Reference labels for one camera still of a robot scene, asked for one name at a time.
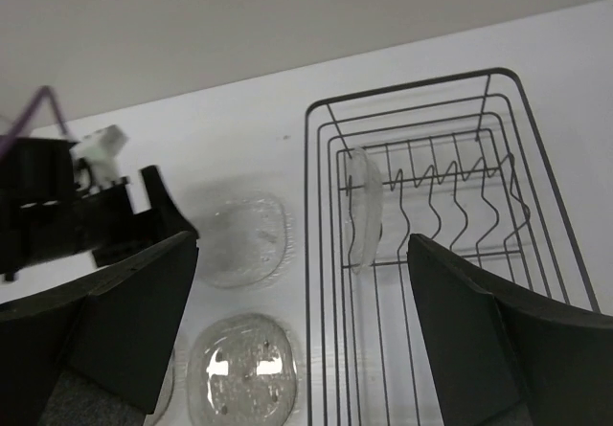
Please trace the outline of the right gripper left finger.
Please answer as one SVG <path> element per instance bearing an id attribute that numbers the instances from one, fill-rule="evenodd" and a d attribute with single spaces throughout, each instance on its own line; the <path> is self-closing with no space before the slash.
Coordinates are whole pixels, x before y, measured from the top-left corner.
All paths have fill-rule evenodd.
<path id="1" fill-rule="evenodd" d="M 155 411 L 193 285 L 182 232 L 1 305 L 4 425 L 142 425 Z"/>

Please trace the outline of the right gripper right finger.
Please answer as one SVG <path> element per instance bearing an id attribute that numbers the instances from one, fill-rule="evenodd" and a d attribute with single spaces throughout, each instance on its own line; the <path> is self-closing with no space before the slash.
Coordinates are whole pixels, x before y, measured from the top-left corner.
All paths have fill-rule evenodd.
<path id="1" fill-rule="evenodd" d="M 411 235 L 407 260 L 446 425 L 609 425 L 612 319 Z"/>

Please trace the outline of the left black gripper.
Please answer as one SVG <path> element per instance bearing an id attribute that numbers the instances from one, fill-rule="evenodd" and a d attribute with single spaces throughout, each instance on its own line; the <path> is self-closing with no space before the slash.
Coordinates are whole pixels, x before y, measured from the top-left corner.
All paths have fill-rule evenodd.
<path id="1" fill-rule="evenodd" d="M 136 213 L 128 179 L 93 184 L 72 143 L 18 139 L 1 156 L 1 277 L 43 262 L 89 252 L 97 267 L 130 258 L 181 232 L 199 239 L 179 211 L 155 165 L 140 169 L 150 209 Z"/>

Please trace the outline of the clear plate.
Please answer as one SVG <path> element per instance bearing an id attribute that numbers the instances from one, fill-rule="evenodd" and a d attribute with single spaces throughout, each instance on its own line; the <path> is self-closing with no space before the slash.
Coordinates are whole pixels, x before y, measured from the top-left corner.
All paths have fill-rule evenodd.
<path id="1" fill-rule="evenodd" d="M 383 183 L 378 166 L 363 147 L 351 151 L 346 171 L 346 224 L 352 229 L 347 237 L 348 258 L 351 271 L 358 275 L 375 260 L 381 237 Z"/>
<path id="2" fill-rule="evenodd" d="M 165 372 L 164 380 L 162 383 L 162 387 L 158 396 L 157 404 L 155 410 L 152 414 L 147 415 L 144 425 L 151 426 L 156 425 L 164 416 L 167 409 L 170 406 L 170 401 L 172 398 L 174 384 L 175 384 L 175 373 L 176 373 L 176 350 L 174 349 L 170 356 L 170 361 Z"/>
<path id="3" fill-rule="evenodd" d="M 293 255 L 291 215 L 270 192 L 220 196 L 193 225 L 199 231 L 196 277 L 216 289 L 271 282 Z"/>
<path id="4" fill-rule="evenodd" d="M 299 394 L 299 372 L 286 330 L 259 313 L 205 328 L 187 369 L 194 425 L 285 425 Z"/>

